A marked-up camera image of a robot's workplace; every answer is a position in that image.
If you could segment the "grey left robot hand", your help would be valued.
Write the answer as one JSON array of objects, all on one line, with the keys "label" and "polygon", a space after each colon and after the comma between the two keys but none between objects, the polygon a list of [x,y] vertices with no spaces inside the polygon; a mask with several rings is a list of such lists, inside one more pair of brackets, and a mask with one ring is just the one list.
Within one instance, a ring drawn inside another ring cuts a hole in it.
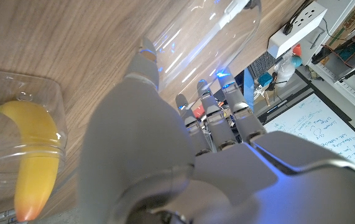
[{"label": "grey left robot hand", "polygon": [[355,223],[355,164],[244,117],[240,143],[201,153],[158,94],[142,39],[94,110],[80,156],[85,223]]}]

